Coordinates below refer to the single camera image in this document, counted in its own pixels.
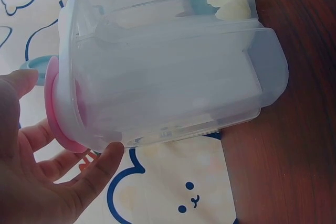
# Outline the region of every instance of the plastic container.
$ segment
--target plastic container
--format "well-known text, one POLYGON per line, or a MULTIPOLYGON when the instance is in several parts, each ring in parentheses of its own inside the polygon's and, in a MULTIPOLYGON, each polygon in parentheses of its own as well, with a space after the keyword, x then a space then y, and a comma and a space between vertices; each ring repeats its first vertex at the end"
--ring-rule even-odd
POLYGON ((206 0, 69 0, 45 101, 65 148, 101 152, 175 141, 249 121, 286 88, 275 32, 228 22, 206 0))

